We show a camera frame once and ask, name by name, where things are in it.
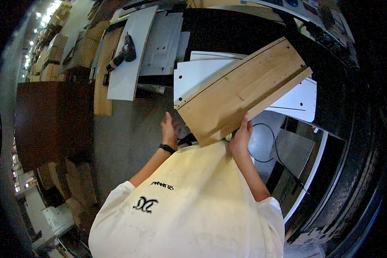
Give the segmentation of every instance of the printed logo on shirt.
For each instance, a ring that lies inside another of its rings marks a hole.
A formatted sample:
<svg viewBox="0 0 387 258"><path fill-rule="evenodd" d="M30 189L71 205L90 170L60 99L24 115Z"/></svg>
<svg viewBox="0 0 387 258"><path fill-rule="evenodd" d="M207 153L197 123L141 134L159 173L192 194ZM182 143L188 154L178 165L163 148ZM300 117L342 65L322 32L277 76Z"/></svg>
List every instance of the printed logo on shirt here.
<svg viewBox="0 0 387 258"><path fill-rule="evenodd" d="M142 212L152 213L151 210L148 210L154 203L159 203L156 199L146 199L145 196L139 197L138 204L133 206L132 209L141 210Z"/></svg>
<svg viewBox="0 0 387 258"><path fill-rule="evenodd" d="M151 186L153 184L163 186L165 188L168 188L169 190L173 190L173 185L164 184L164 183L161 183L159 181L153 181L152 183L150 183L149 186Z"/></svg>

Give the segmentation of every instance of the white panel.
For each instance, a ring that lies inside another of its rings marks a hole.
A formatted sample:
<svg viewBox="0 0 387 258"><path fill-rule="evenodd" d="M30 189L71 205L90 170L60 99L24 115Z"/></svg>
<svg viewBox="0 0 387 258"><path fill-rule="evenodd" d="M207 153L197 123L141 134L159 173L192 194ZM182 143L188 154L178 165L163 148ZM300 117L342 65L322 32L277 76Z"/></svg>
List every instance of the white panel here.
<svg viewBox="0 0 387 258"><path fill-rule="evenodd" d="M307 78L265 110L312 122L315 117L316 98L317 83Z"/></svg>
<svg viewBox="0 0 387 258"><path fill-rule="evenodd" d="M221 59L244 59L246 54L233 54L224 52L192 51L190 61L198 60L221 60Z"/></svg>
<svg viewBox="0 0 387 258"><path fill-rule="evenodd" d="M173 72L182 29L181 12L158 13L149 33L139 75L169 75Z"/></svg>
<svg viewBox="0 0 387 258"><path fill-rule="evenodd" d="M181 103L179 98L183 101L199 90L198 85L202 81L235 61L237 60L211 59L178 63L178 68L174 71L174 106ZM316 82L306 78L266 110L312 122L315 118L316 91Z"/></svg>
<svg viewBox="0 0 387 258"><path fill-rule="evenodd" d="M133 101L136 90L136 82L139 77L141 57L143 56L146 39L157 8L158 6L153 6L141 9L129 15L126 25L124 26L123 33L120 36L115 56L118 55L122 49L126 33L129 32L135 44L136 59L132 62L123 61L118 68L111 72L108 88L109 100Z"/></svg>
<svg viewBox="0 0 387 258"><path fill-rule="evenodd" d="M191 32L183 31L179 37L178 51L176 51L176 62L183 62L185 59L186 48L188 47Z"/></svg>
<svg viewBox="0 0 387 258"><path fill-rule="evenodd" d="M180 97L186 99L199 89L198 84L206 78L231 65L234 60L199 60L178 63L178 68L173 72L173 97L174 105L178 105Z"/></svg>

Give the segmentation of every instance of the hand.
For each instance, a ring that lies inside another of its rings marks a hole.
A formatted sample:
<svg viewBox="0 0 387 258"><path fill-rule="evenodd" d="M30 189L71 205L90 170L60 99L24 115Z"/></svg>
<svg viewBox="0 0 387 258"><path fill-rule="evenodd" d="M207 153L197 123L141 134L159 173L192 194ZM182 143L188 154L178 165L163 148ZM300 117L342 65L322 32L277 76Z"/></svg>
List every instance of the hand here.
<svg viewBox="0 0 387 258"><path fill-rule="evenodd" d="M170 116L169 112L166 112L165 118L160 123L162 127L162 143L169 145L174 150L178 149L178 135L172 124L172 116Z"/></svg>
<svg viewBox="0 0 387 258"><path fill-rule="evenodd" d="M251 139L252 131L252 121L249 119L248 114L245 114L241 121L241 127L229 143L229 150L233 158L248 155L248 143Z"/></svg>

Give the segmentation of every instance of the black wristband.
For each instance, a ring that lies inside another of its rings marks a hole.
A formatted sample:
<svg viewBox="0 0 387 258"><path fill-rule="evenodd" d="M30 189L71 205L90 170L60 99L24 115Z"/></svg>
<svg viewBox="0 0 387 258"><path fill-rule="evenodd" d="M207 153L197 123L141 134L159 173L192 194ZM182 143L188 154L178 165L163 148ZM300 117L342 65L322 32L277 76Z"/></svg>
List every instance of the black wristband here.
<svg viewBox="0 0 387 258"><path fill-rule="evenodd" d="M169 152L171 155L174 154L176 151L172 149L169 145L161 143L159 145L159 148L164 149L165 151Z"/></svg>

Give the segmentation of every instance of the wooden board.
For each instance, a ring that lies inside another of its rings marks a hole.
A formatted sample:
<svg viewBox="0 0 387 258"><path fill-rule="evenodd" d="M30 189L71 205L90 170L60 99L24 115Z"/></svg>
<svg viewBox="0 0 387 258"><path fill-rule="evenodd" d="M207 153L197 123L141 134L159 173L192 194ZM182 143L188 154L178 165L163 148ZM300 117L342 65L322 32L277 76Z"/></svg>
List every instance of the wooden board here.
<svg viewBox="0 0 387 258"><path fill-rule="evenodd" d="M154 20L158 6L144 8L129 15L123 33L120 37L117 56L124 45L127 33L132 36L136 49L136 59L132 62L122 62L111 72L108 88L108 99L133 101L136 93L136 83L139 77L141 58L144 54L147 37Z"/></svg>
<svg viewBox="0 0 387 258"><path fill-rule="evenodd" d="M205 80L176 107L201 146L217 142L311 75L287 39L280 38Z"/></svg>
<svg viewBox="0 0 387 258"><path fill-rule="evenodd" d="M194 57L196 61L178 63L178 69L174 70L174 106L181 104L179 98L186 99L192 93L195 93L203 80L206 80L218 70L238 61L238 59L233 58L233 54L222 53L223 55L221 55L217 52L200 52L201 54L196 54L194 52L199 51L192 51L191 53L191 59ZM239 59L247 57L247 55L243 56L238 55ZM306 78L265 110L312 122L315 118L316 91L316 81Z"/></svg>
<svg viewBox="0 0 387 258"><path fill-rule="evenodd" d="M99 59L96 65L96 79L94 83L94 114L98 116L112 115L112 101L108 100L108 86L103 85L103 78L108 72L106 65L111 61L112 52L118 47L119 38L123 28L117 28L106 33L102 41Z"/></svg>

